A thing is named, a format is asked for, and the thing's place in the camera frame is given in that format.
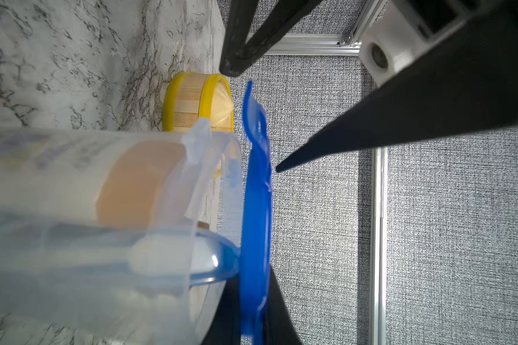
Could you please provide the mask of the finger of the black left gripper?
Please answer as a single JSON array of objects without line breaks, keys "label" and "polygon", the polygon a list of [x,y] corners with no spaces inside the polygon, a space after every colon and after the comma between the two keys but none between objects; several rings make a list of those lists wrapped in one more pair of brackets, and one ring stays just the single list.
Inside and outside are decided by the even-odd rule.
[{"label": "finger of the black left gripper", "polygon": [[276,171],[341,152],[508,127],[518,127],[518,8],[496,8],[319,130]]},{"label": "finger of the black left gripper", "polygon": [[236,78],[278,43],[303,17],[317,7],[321,0],[280,0],[265,22],[249,36],[258,8],[258,0],[234,0],[220,58],[220,73]]}]

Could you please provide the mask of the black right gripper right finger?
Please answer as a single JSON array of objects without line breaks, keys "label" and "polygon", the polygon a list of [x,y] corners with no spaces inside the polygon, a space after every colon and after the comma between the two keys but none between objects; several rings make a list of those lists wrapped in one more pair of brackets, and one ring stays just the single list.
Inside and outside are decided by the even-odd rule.
[{"label": "black right gripper right finger", "polygon": [[273,267],[270,267],[263,343],[266,345],[302,345],[289,316]]}]

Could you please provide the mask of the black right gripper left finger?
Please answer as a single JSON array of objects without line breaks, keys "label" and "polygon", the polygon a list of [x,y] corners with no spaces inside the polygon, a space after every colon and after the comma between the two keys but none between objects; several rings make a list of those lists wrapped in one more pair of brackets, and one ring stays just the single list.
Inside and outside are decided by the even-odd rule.
[{"label": "black right gripper left finger", "polygon": [[240,324],[240,286],[236,275],[225,283],[212,324],[201,344],[240,345]]}]

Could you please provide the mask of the blue toothbrush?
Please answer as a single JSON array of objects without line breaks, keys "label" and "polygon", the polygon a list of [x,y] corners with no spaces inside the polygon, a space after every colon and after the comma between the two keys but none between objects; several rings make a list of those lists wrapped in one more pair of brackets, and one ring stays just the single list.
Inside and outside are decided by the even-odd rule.
[{"label": "blue toothbrush", "polygon": [[228,280],[239,271],[240,250],[196,227],[152,231],[62,229],[0,234],[0,270],[22,274],[125,271],[179,279],[190,285]]}]

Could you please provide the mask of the blue lid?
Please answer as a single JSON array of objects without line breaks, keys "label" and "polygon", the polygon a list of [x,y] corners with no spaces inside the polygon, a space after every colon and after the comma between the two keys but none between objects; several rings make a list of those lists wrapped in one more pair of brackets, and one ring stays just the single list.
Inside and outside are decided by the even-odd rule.
[{"label": "blue lid", "polygon": [[240,253],[240,329],[253,344],[265,344],[263,329],[268,301],[273,212],[271,142],[266,112],[247,82],[243,128],[251,143],[244,193]]}]

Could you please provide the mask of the orange cap bottle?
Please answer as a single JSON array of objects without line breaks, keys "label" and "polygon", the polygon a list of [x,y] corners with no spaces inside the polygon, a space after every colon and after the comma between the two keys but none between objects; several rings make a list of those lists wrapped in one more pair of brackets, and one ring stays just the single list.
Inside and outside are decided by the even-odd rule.
[{"label": "orange cap bottle", "polygon": [[0,209],[103,227],[145,229],[184,159],[178,143],[68,139],[0,152]]}]

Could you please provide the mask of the clear cup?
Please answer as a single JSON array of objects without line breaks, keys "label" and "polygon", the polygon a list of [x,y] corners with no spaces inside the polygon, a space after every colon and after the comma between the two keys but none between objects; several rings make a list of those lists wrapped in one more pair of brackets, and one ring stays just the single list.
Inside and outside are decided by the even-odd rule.
[{"label": "clear cup", "polygon": [[0,128],[0,313],[200,344],[238,271],[240,145],[188,132]]}]

